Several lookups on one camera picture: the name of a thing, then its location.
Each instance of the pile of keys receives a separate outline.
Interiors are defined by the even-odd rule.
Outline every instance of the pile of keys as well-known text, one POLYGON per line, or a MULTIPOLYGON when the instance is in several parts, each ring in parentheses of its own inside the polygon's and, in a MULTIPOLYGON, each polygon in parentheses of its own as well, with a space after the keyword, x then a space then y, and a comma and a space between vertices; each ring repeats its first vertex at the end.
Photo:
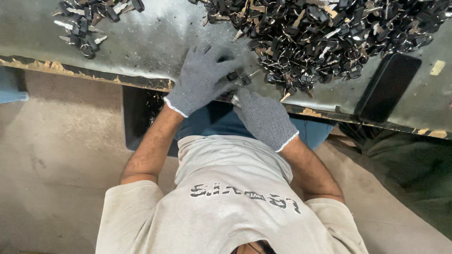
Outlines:
POLYGON ((313 98, 313 84, 356 79, 369 57, 412 52, 452 17, 452 0, 189 0, 203 25, 230 20, 258 55, 265 80, 313 98))
POLYGON ((86 58, 93 59, 98 45, 107 39, 107 36, 94 38, 94 33, 105 34, 94 26, 103 18, 117 22, 121 13, 135 9, 144 10, 141 0, 64 0, 59 2, 52 16, 67 18, 54 21, 66 30, 67 35, 60 39, 78 48, 86 58))

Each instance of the gray knit glove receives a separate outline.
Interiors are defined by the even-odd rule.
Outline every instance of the gray knit glove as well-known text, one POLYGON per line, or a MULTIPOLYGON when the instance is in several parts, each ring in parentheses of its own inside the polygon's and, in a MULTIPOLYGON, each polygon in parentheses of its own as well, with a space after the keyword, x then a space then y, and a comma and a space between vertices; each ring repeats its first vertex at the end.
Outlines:
POLYGON ((191 47, 174 88, 164 100, 168 107, 187 118, 229 90, 231 83, 217 83, 240 66, 241 62, 227 47, 191 47))
POLYGON ((234 106, 234 112, 254 137, 280 152, 299 131, 289 119, 281 102, 262 97, 246 88, 237 93, 241 108, 234 106))

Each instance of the blue jeans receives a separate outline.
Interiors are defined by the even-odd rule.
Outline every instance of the blue jeans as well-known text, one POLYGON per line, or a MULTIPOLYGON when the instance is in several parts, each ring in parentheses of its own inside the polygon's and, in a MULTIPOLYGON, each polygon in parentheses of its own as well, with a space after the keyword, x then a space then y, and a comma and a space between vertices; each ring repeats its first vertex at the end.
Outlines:
MULTIPOLYGON (((291 117, 290 121, 300 131, 301 140, 311 150, 316 149, 328 137, 336 124, 335 121, 298 115, 296 118, 291 117)), ((174 139, 180 140, 191 135, 236 135, 256 139, 232 111, 232 105, 221 102, 211 102, 184 119, 174 139)))

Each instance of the blue cloth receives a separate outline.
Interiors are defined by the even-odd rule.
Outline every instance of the blue cloth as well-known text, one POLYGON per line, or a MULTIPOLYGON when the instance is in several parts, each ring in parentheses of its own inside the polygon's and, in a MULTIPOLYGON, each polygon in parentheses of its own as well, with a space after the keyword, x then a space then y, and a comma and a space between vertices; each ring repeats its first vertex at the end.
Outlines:
POLYGON ((28 92, 19 91, 20 82, 16 68, 0 66, 0 103, 29 99, 28 92))
MULTIPOLYGON (((291 117, 290 120, 300 131, 301 140, 311 150, 315 150, 328 137, 336 124, 334 121, 304 116, 291 117)), ((256 139, 232 111, 232 106, 221 102, 212 102, 184 119, 174 139, 192 135, 236 135, 256 139)))

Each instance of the hand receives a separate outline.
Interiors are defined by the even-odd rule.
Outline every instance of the hand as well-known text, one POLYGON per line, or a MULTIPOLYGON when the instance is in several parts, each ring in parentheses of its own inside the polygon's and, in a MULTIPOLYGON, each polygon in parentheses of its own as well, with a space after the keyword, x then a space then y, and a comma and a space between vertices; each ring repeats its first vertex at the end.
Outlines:
POLYGON ((280 152, 298 135, 299 131, 281 102, 246 88, 240 88, 237 97, 241 108, 234 106, 234 112, 254 137, 275 152, 280 152))
POLYGON ((240 68, 231 49, 205 45, 191 47, 173 90, 164 98, 168 106, 187 118, 230 89, 220 78, 240 68))

